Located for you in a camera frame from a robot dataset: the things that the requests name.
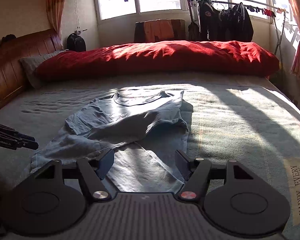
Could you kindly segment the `left orange curtain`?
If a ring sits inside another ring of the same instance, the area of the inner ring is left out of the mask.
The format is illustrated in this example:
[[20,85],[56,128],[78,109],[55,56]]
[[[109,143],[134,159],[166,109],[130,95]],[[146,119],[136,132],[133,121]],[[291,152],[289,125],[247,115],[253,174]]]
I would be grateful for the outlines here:
[[62,14],[65,0],[46,0],[47,19],[51,27],[61,36]]

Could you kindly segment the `wooden headboard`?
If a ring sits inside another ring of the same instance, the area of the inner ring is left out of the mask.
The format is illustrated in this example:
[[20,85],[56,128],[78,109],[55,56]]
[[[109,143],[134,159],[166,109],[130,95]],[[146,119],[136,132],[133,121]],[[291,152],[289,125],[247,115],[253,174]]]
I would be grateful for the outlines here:
[[62,49],[54,29],[39,31],[0,45],[0,109],[30,88],[20,59]]

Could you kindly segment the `red duvet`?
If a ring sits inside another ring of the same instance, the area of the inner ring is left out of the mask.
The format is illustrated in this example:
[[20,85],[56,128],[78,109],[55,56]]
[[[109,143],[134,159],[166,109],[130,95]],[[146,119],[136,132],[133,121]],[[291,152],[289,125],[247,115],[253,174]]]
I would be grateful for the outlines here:
[[34,71],[43,82],[156,72],[213,72],[269,77],[277,57],[254,42],[161,41],[128,43],[90,51],[66,51]]

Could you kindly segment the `light blue cartoon t-shirt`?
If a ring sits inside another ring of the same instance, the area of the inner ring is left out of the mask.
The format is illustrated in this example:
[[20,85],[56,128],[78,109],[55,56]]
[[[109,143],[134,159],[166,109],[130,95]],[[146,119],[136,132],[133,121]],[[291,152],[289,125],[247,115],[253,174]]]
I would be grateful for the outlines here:
[[31,160],[36,171],[53,159],[72,164],[113,150],[110,184],[126,192],[177,192],[182,179],[174,152],[186,150],[183,91],[125,90],[96,98],[66,118],[58,134]]

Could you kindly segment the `black backpack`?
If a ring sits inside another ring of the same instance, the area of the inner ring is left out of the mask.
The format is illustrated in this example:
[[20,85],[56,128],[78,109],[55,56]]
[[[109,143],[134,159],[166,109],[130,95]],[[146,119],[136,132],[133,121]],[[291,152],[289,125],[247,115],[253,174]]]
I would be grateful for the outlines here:
[[75,52],[84,52],[87,50],[84,39],[75,33],[70,34],[66,39],[66,48]]

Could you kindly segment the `green plaid bed sheet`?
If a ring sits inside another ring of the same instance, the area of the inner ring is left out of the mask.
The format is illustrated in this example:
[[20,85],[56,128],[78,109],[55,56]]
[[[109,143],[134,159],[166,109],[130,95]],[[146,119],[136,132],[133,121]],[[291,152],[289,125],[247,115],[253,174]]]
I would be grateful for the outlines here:
[[68,116],[95,98],[121,93],[183,92],[180,114],[189,133],[160,125],[136,143],[137,153],[118,150],[107,182],[136,192],[179,186],[174,152],[223,164],[237,159],[285,197],[292,197],[293,171],[300,176],[300,111],[269,81],[253,76],[206,73],[122,76],[71,81],[25,92],[0,110],[0,123],[46,146]]

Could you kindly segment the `wooden chair with orange cloth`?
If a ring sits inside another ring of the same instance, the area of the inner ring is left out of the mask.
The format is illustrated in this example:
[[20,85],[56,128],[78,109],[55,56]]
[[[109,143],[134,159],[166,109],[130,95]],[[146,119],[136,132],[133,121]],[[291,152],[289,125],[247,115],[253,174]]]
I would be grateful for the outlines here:
[[183,19],[157,19],[135,24],[134,43],[185,39],[185,20]]

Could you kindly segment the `grey pillow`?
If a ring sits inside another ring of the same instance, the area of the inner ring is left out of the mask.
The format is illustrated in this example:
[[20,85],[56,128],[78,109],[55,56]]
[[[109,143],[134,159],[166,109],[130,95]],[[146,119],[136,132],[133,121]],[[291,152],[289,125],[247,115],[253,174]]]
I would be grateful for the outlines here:
[[39,79],[36,77],[34,73],[37,67],[44,61],[63,52],[66,52],[66,50],[57,50],[49,54],[24,57],[19,60],[21,66],[23,67],[26,73],[29,83],[34,89],[38,89],[42,86],[41,82],[39,81]]

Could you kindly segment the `black hanging jackets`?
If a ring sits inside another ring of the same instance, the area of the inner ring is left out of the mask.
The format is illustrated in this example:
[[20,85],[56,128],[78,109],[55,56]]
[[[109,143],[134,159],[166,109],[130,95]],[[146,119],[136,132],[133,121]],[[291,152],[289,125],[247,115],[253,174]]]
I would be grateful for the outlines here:
[[219,11],[212,6],[210,0],[199,0],[196,3],[198,23],[194,21],[193,2],[187,0],[187,4],[191,19],[188,26],[190,41],[252,41],[253,25],[242,3]]

